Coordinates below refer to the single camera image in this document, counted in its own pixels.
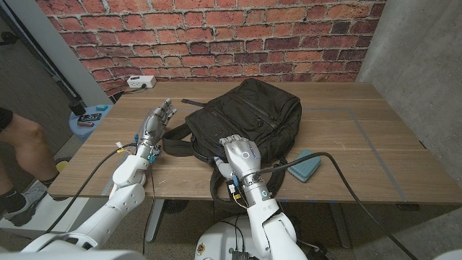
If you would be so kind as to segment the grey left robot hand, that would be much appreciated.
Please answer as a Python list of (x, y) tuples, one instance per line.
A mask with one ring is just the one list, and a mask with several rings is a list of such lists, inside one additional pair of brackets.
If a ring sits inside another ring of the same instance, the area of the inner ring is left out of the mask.
[(141, 135), (136, 148), (136, 156), (148, 161), (161, 153), (157, 144), (165, 134), (165, 127), (169, 120), (176, 114), (170, 98), (167, 98), (158, 108), (148, 113), (141, 125)]

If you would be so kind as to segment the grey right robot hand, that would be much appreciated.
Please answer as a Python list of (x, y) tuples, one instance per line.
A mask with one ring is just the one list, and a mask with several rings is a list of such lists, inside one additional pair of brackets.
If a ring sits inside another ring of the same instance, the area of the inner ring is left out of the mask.
[(261, 154), (256, 144), (237, 134), (221, 138), (219, 143), (224, 147), (227, 162), (219, 157), (214, 161), (219, 175), (227, 180), (236, 176), (245, 186), (258, 182), (255, 172), (261, 169)]

